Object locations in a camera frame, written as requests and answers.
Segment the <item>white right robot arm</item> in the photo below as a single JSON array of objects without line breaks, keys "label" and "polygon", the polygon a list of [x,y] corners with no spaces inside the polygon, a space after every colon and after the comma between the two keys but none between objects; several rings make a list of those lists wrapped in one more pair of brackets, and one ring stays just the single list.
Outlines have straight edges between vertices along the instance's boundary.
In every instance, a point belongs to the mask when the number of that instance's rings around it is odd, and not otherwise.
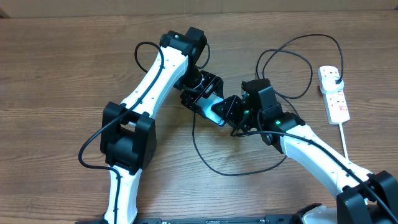
[{"label": "white right robot arm", "polygon": [[232,136],[260,134],[268,146],[297,161],[336,200],[292,216],[291,223],[397,223],[397,180],[386,171],[373,174],[323,142],[295,113],[285,112],[268,79],[242,82],[242,96],[223,97],[215,89],[212,112],[232,126]]}]

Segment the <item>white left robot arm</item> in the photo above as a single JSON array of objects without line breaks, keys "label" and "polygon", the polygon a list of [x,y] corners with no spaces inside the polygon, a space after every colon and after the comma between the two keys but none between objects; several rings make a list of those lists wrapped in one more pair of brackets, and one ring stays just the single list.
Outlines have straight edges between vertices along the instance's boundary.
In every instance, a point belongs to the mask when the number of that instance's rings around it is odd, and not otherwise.
[{"label": "white left robot arm", "polygon": [[97,136],[111,178],[107,211],[98,223],[135,223],[137,190],[142,171],[149,165],[157,147],[155,117],[172,88],[182,91],[185,106],[219,126],[224,119],[211,107],[223,101],[221,78],[196,65],[207,38],[190,27],[186,34],[172,30],[155,45],[158,54],[136,89],[120,104],[109,102],[103,110],[101,128],[89,137],[78,153],[80,164],[85,148]]}]

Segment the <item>white charger plug adapter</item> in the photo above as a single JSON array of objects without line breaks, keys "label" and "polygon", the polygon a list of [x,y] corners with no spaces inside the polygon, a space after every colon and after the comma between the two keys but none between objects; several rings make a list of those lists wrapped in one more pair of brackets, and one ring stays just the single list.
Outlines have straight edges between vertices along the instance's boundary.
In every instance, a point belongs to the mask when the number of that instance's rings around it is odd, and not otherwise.
[{"label": "white charger plug adapter", "polygon": [[330,94],[340,91],[344,88],[345,83],[339,77],[321,77],[320,91],[323,94]]}]

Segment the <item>white power strip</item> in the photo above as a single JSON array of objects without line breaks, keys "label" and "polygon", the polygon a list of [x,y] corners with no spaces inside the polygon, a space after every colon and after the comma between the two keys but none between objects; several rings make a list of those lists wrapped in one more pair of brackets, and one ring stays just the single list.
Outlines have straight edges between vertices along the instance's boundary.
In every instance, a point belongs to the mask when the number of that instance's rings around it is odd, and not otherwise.
[{"label": "white power strip", "polygon": [[[318,69],[319,86],[321,77],[339,77],[336,67],[325,65]],[[348,106],[343,89],[330,94],[323,94],[326,115],[330,124],[343,124],[350,120]]]}]

